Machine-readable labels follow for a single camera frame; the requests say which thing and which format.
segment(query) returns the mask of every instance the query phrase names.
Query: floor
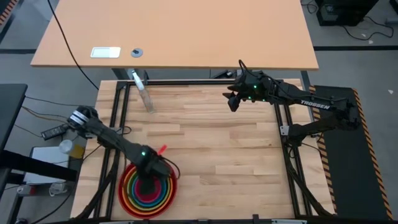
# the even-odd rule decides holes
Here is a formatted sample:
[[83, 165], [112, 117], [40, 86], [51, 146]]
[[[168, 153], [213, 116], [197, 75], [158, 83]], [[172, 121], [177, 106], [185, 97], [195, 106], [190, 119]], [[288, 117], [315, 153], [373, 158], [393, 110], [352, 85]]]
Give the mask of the floor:
[[[25, 0], [20, 11], [0, 44], [0, 49], [34, 49], [38, 46], [47, 26], [47, 21], [32, 7], [35, 0]], [[355, 40], [349, 37], [341, 27], [320, 27], [315, 14], [308, 13], [303, 7], [308, 29], [314, 46], [329, 45], [398, 45], [398, 35], [391, 39], [375, 35], [369, 41]], [[374, 20], [383, 23], [386, 17], [397, 14], [387, 0], [380, 0], [368, 14]], [[374, 31], [387, 32], [383, 27], [375, 27], [363, 22], [358, 27], [350, 28], [353, 35], [368, 36]], [[362, 52], [317, 52], [319, 71], [309, 72], [310, 81], [315, 85], [350, 86], [356, 88], [361, 97], [368, 128], [371, 133], [376, 156], [381, 167], [384, 185], [387, 190], [393, 216], [398, 219], [398, 151], [396, 130], [398, 119], [398, 63], [397, 51], [362, 51]], [[32, 68], [29, 64], [33, 55], [0, 55], [0, 83], [26, 83], [27, 96], [57, 101], [62, 103], [94, 105], [96, 90], [90, 86], [75, 68]], [[85, 69], [88, 76], [99, 85], [101, 80], [114, 80], [110, 69]], [[219, 70], [148, 70], [151, 78], [208, 78]], [[266, 71], [274, 78], [300, 78], [300, 72]], [[26, 99], [24, 106], [41, 113], [53, 113], [68, 116], [72, 106], [57, 106]], [[37, 120], [25, 111], [19, 113], [16, 124], [39, 134], [59, 123]], [[72, 139], [71, 133], [64, 139]], [[59, 139], [43, 141], [21, 129], [14, 128], [6, 149], [28, 155], [32, 146], [55, 146]], [[15, 196], [15, 189], [8, 190], [0, 203], [0, 223], [6, 222], [9, 204]], [[52, 211], [64, 199], [64, 196], [27, 197], [19, 216], [34, 221]], [[62, 221], [69, 218], [73, 197], [66, 204], [48, 217], [45, 222]]]

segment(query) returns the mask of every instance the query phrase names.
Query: cable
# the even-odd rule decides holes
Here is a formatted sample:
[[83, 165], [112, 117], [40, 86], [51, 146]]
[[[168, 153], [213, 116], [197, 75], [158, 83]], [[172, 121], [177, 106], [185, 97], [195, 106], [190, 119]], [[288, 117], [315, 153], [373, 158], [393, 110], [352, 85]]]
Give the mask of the cable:
[[[306, 4], [302, 4], [302, 2], [303, 2], [303, 0], [300, 1], [300, 4], [301, 4], [302, 6], [306, 6], [306, 7], [307, 7], [307, 10], [308, 10], [308, 12], [309, 12], [310, 14], [314, 14], [314, 13], [316, 13], [316, 12], [318, 11], [318, 6], [316, 6], [316, 5], [314, 5], [314, 4], [311, 4], [311, 3], [313, 2], [313, 0], [311, 0], [310, 2], [308, 2], [308, 3], [306, 3]], [[310, 6], [314, 7], [315, 10], [314, 10], [314, 11], [311, 11], [311, 10], [310, 10]]]
[[[31, 115], [35, 116], [36, 118], [46, 119], [46, 120], [49, 120], [49, 121], [58, 121], [58, 122], [61, 122], [61, 123], [66, 124], [65, 121], [61, 121], [61, 120], [59, 120], [59, 119], [45, 118], [45, 117], [36, 115], [36, 114], [40, 114], [40, 113], [35, 112], [35, 111], [33, 111], [33, 110], [31, 110], [31, 109], [25, 107], [25, 106], [22, 106], [22, 109], [26, 110], [27, 112], [29, 112]], [[55, 115], [55, 114], [42, 114], [42, 115], [46, 115], [46, 116], [59, 116], [59, 117], [62, 117], [62, 118], [66, 118], [66, 119], [67, 119], [67, 117], [64, 117], [64, 116], [61, 116], [61, 115]]]
[[301, 144], [303, 144], [305, 146], [308, 146], [308, 147], [311, 147], [311, 148], [314, 148], [314, 149], [318, 150], [319, 152], [321, 152], [321, 150], [319, 148], [317, 148], [317, 147], [310, 146], [309, 144], [305, 144], [304, 142], [302, 142]]
[[26, 106], [22, 106], [22, 108], [24, 108], [25, 110], [30, 110], [31, 112], [33, 112], [33, 113], [35, 113], [35, 114], [38, 114], [38, 115], [42, 115], [42, 116], [57, 116], [57, 117], [59, 117], [59, 118], [68, 119], [66, 116], [62, 116], [62, 115], [58, 115], [58, 114], [43, 114], [43, 113], [38, 113], [38, 112], [36, 112], [36, 111], [34, 111], [34, 110], [32, 110], [32, 109], [26, 107]]
[[[255, 74], [253, 74], [253, 73], [251, 73], [251, 72], [249, 71], [249, 69], [248, 69], [247, 66], [243, 63], [243, 61], [242, 61], [241, 59], [239, 59], [239, 66], [241, 67], [242, 74], [243, 74], [243, 71], [245, 70], [246, 72], [248, 72], [248, 74], [250, 74], [250, 75], [252, 75], [252, 76], [254, 76], [254, 77], [256, 77], [256, 78], [259, 78], [257, 75], [255, 75]], [[289, 96], [289, 97], [291, 97], [291, 98], [294, 98], [293, 96], [291, 96], [290, 94], [288, 94], [283, 88], [280, 87], [279, 82], [278, 82], [277, 80], [275, 80], [274, 78], [270, 77], [270, 76], [267, 75], [267, 74], [264, 74], [264, 76], [267, 77], [267, 78], [269, 78], [272, 82], [274, 82], [274, 84], [275, 84], [276, 86], [278, 86], [279, 89], [280, 89], [281, 91], [283, 91], [287, 96]], [[314, 97], [314, 98], [319, 99], [319, 100], [328, 100], [328, 101], [331, 100], [331, 99], [328, 99], [328, 98], [324, 98], [324, 97], [320, 97], [320, 96], [315, 96], [315, 95], [304, 95], [304, 96], [301, 96], [301, 97]], [[333, 101], [334, 101], [334, 102], [337, 102], [337, 101], [341, 101], [341, 100], [347, 100], [347, 98], [335, 99], [335, 100], [333, 100]]]
[[294, 159], [294, 158], [296, 158], [294, 155], [292, 156], [292, 151], [293, 151], [293, 147], [290, 147], [290, 149], [289, 149], [289, 151], [288, 151], [288, 154], [289, 154], [289, 157], [290, 158], [292, 158], [292, 159]]
[[27, 130], [27, 129], [25, 129], [25, 128], [22, 128], [22, 127], [20, 127], [20, 126], [18, 126], [18, 125], [16, 125], [16, 124], [14, 124], [14, 126], [17, 127], [17, 128], [21, 128], [22, 130], [27, 131], [27, 132], [33, 134], [34, 136], [36, 136], [36, 137], [38, 137], [38, 138], [43, 138], [42, 136], [39, 136], [38, 134], [35, 134], [35, 133], [33, 133], [32, 131], [29, 131], [29, 130]]
[[75, 56], [73, 56], [72, 51], [70, 50], [70, 47], [69, 47], [67, 38], [65, 37], [65, 34], [63, 33], [63, 29], [62, 29], [62, 27], [61, 27], [60, 22], [58, 21], [57, 16], [55, 15], [55, 12], [54, 12], [54, 9], [52, 8], [52, 5], [51, 5], [51, 3], [50, 3], [50, 0], [47, 0], [47, 2], [48, 2], [48, 4], [49, 4], [49, 6], [50, 6], [51, 12], [52, 12], [52, 14], [53, 14], [53, 16], [54, 16], [56, 22], [57, 22], [57, 24], [58, 24], [58, 26], [59, 26], [59, 28], [60, 28], [60, 30], [61, 30], [63, 39], [65, 40], [65, 43], [66, 43], [66, 45], [67, 45], [67, 47], [68, 47], [69, 53], [70, 53], [70, 55], [72, 56], [73, 61], [75, 62], [76, 66], [79, 68], [79, 70], [82, 72], [82, 74], [86, 77], [86, 79], [98, 90], [98, 87], [87, 77], [86, 73], [81, 69], [80, 65], [77, 63], [77, 61], [76, 61], [76, 59], [75, 59]]
[[374, 34], [380, 34], [380, 35], [383, 35], [384, 37], [388, 37], [388, 38], [392, 38], [392, 37], [394, 36], [394, 28], [393, 28], [393, 27], [387, 26], [387, 25], [384, 25], [384, 24], [380, 24], [380, 23], [378, 23], [378, 22], [375, 22], [375, 21], [374, 21], [372, 18], [370, 18], [369, 16], [365, 16], [364, 18], [370, 19], [370, 20], [371, 20], [374, 24], [376, 24], [376, 25], [379, 25], [379, 26], [382, 26], [382, 27], [386, 27], [386, 28], [391, 29], [391, 35], [383, 34], [382, 32], [373, 32], [368, 38], [360, 38], [360, 37], [355, 37], [355, 36], [353, 36], [352, 34], [350, 34], [350, 32], [348, 32], [348, 29], [347, 29], [345, 26], [341, 26], [341, 27], [344, 28], [344, 30], [347, 32], [347, 34], [348, 34], [350, 37], [352, 37], [352, 38], [354, 38], [354, 39], [356, 39], [356, 40], [370, 40], [370, 38], [372, 38], [372, 36], [373, 36]]
[[69, 197], [72, 195], [73, 191], [75, 191], [76, 187], [77, 187], [77, 180], [75, 181], [75, 185], [73, 186], [73, 189], [69, 192], [68, 196], [65, 198], [65, 200], [57, 208], [55, 208], [52, 212], [48, 213], [47, 215], [43, 216], [42, 218], [32, 222], [31, 224], [37, 224], [38, 222], [41, 222], [42, 220], [45, 220], [47, 217], [51, 216], [56, 211], [58, 211], [58, 209], [60, 209], [60, 207], [62, 207], [62, 205], [65, 204], [65, 202], [67, 202]]
[[[129, 131], [126, 132], [126, 133], [122, 133], [122, 135], [123, 135], [123, 134], [129, 134], [129, 133], [131, 133], [131, 130], [132, 130], [132, 129], [131, 129], [129, 126], [125, 126], [124, 128], [128, 128]], [[97, 149], [99, 149], [101, 146], [102, 146], [102, 145], [100, 144], [97, 148], [95, 148], [92, 152], [90, 152], [86, 157], [84, 157], [82, 161], [84, 161], [85, 159], [87, 159], [87, 157], [89, 157], [90, 155], [92, 155], [92, 153], [94, 153], [94, 152], [95, 152]], [[80, 160], [80, 159], [69, 159], [69, 160], [67, 160], [67, 161], [54, 162], [53, 164], [60, 164], [60, 163], [63, 163], [63, 162], [70, 162], [70, 161], [77, 161], [77, 160]]]
[[162, 157], [162, 158], [163, 158], [164, 160], [166, 160], [167, 162], [173, 164], [173, 166], [174, 166], [175, 168], [177, 168], [177, 171], [178, 171], [177, 180], [178, 180], [178, 179], [180, 178], [180, 176], [181, 176], [180, 168], [179, 168], [174, 162], [172, 162], [170, 159], [164, 158], [164, 157]]
[[4, 189], [4, 190], [9, 190], [9, 189], [13, 189], [13, 188], [16, 188], [16, 187], [27, 186], [27, 185], [33, 185], [33, 186], [35, 186], [35, 185], [55, 184], [55, 183], [58, 183], [58, 182], [54, 182], [54, 183], [39, 183], [39, 184], [22, 184], [22, 185], [17, 185], [17, 186], [8, 187], [8, 188], [6, 188], [6, 189]]
[[52, 103], [52, 104], [61, 105], [61, 106], [81, 106], [81, 105], [71, 105], [71, 104], [67, 104], [67, 103], [57, 103], [57, 102], [52, 102], [52, 101], [49, 101], [49, 100], [42, 100], [42, 99], [38, 99], [38, 98], [33, 98], [33, 97], [30, 97], [30, 96], [25, 96], [25, 98], [28, 98], [28, 99], [31, 99], [31, 100], [43, 101], [43, 102], [46, 102], [46, 103]]

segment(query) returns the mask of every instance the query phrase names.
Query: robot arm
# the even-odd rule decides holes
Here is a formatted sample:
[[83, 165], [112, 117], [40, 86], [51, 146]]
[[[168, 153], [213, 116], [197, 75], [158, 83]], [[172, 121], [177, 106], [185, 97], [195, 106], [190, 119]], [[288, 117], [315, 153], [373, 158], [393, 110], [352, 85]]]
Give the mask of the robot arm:
[[243, 71], [242, 75], [235, 79], [234, 85], [229, 86], [228, 89], [233, 92], [223, 95], [228, 98], [229, 108], [233, 112], [239, 108], [241, 101], [251, 100], [252, 102], [265, 101], [270, 104], [282, 105], [300, 104], [333, 113], [330, 117], [306, 125], [281, 126], [282, 135], [286, 136], [287, 142], [292, 146], [300, 146], [307, 135], [335, 128], [352, 130], [356, 129], [359, 124], [358, 112], [353, 110], [354, 104], [348, 99], [317, 96], [300, 90], [295, 85], [275, 80], [262, 71]]
[[79, 106], [68, 118], [69, 125], [78, 131], [80, 136], [86, 133], [97, 136], [104, 147], [120, 150], [136, 167], [140, 177], [165, 177], [171, 174], [170, 167], [149, 146], [129, 142], [113, 129], [105, 126], [99, 119], [94, 108]]

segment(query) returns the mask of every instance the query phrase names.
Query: wooden desk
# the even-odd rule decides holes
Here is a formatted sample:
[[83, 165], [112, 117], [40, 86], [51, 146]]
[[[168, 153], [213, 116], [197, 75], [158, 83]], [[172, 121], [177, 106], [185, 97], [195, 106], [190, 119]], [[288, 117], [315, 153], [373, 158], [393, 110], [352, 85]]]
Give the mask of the wooden desk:
[[[298, 79], [285, 82], [300, 86]], [[96, 109], [104, 124], [109, 124], [115, 86], [115, 81], [101, 82]], [[164, 156], [174, 161], [182, 173], [174, 203], [156, 219], [251, 218], [254, 213], [260, 218], [294, 217], [273, 106], [241, 103], [232, 113], [222, 96], [226, 92], [224, 85], [147, 88], [157, 112], [148, 114], [136, 87], [132, 87], [126, 126], [133, 131], [125, 138], [155, 149], [166, 144]], [[310, 122], [307, 107], [294, 105], [290, 110], [295, 123]], [[306, 138], [304, 142], [317, 146], [315, 139]], [[95, 140], [88, 141], [86, 154], [96, 147]], [[308, 188], [333, 212], [319, 152], [307, 146], [299, 150]], [[83, 210], [98, 187], [103, 154], [100, 149], [83, 163], [72, 217]], [[121, 156], [119, 177], [123, 165]], [[300, 194], [298, 199], [303, 211]], [[121, 208], [117, 196], [113, 204], [113, 220], [134, 219]]]
[[[55, 13], [82, 67], [318, 68], [298, 0], [61, 0]], [[121, 54], [90, 58], [93, 47]], [[31, 65], [76, 66], [54, 19]]]

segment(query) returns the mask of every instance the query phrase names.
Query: table leg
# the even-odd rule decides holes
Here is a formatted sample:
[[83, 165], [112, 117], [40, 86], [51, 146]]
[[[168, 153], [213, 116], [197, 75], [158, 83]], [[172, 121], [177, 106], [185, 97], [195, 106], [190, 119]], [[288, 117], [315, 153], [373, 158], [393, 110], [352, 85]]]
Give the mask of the table leg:
[[15, 224], [18, 218], [19, 209], [22, 205], [23, 196], [19, 196], [18, 193], [15, 196], [14, 203], [12, 204], [12, 208], [10, 214], [8, 216], [7, 224]]
[[[305, 91], [310, 91], [310, 77], [308, 77], [308, 72], [307, 71], [300, 71], [301, 72], [301, 78], [303, 81], [303, 87]], [[310, 119], [311, 122], [313, 122], [313, 116], [312, 116], [312, 110], [310, 107], [308, 107], [308, 112], [310, 113]]]
[[0, 164], [10, 169], [31, 172], [62, 180], [76, 181], [77, 171], [43, 162], [15, 152], [4, 150], [0, 155]]
[[0, 169], [0, 199], [4, 189], [6, 188], [8, 175], [11, 173], [10, 168], [1, 168]]
[[305, 91], [310, 91], [310, 78], [308, 77], [308, 72], [307, 71], [300, 71], [301, 72], [301, 77], [303, 80], [303, 87]]
[[127, 74], [125, 68], [112, 68], [114, 75], [118, 78], [118, 80], [130, 80], [131, 78]]

